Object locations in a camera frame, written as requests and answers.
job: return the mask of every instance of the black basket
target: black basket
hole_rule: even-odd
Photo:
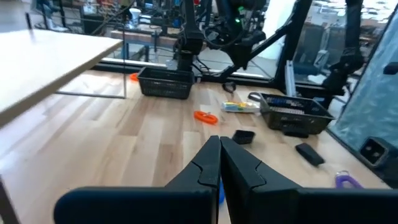
[[[273,130],[319,134],[334,120],[315,100],[265,93],[250,93],[249,98],[260,102],[262,117]]]
[[[189,97],[194,82],[192,72],[148,67],[141,69],[137,78],[143,95],[181,100]]]

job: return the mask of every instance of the small black box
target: small black box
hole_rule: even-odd
[[[238,144],[250,144],[256,134],[252,131],[236,130],[232,140]]]

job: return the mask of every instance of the orange scissors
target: orange scissors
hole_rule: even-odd
[[[131,74],[131,75],[130,75],[130,80],[131,80],[131,81],[135,81],[135,82],[138,81],[137,75],[138,75],[138,73],[133,73],[133,74]]]
[[[193,117],[208,124],[216,124],[218,122],[218,118],[210,113],[205,113],[203,111],[195,111],[193,112]]]

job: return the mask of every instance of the purple object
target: purple object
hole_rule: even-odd
[[[350,183],[355,189],[363,189],[361,184],[358,183],[352,176],[349,175],[348,171],[341,171],[336,174],[335,177],[336,188],[343,189],[344,182]]]

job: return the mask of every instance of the wooden table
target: wooden table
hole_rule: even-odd
[[[157,31],[158,34],[162,31],[162,29],[159,26],[146,25],[146,24],[139,24],[139,30],[151,31],[151,32]],[[169,34],[178,34],[180,32],[180,30],[176,28],[168,28],[167,31]],[[119,30],[113,30],[111,31],[111,37],[115,39],[123,39],[123,32]],[[125,38],[126,42],[129,44],[153,45],[155,42],[155,38],[152,37],[151,35],[140,34],[136,32],[125,32]],[[157,39],[157,46],[172,48],[174,46],[175,41],[176,38],[162,36]]]
[[[120,46],[116,39],[47,30],[0,34],[0,129]],[[16,223],[2,181],[0,200],[3,220]]]
[[[121,91],[120,74],[87,71],[85,83],[98,93]],[[82,88],[78,77],[67,88]],[[218,83],[192,86],[187,100],[143,96],[129,82],[126,100],[53,95],[0,132],[9,147],[0,154],[5,180],[22,223],[52,223],[55,202],[77,187],[163,186],[175,177],[211,135],[231,137],[235,130],[254,131],[245,149],[303,187],[334,187],[336,172],[348,170],[366,188],[388,188],[326,132],[308,139],[270,130],[254,114],[224,113],[224,100],[245,100],[252,91],[277,90],[237,86],[232,97]],[[216,126],[193,118],[193,111],[217,115]],[[26,131],[21,133],[21,126]],[[307,142],[326,160],[314,168],[294,146]],[[229,223],[220,207],[220,224]]]

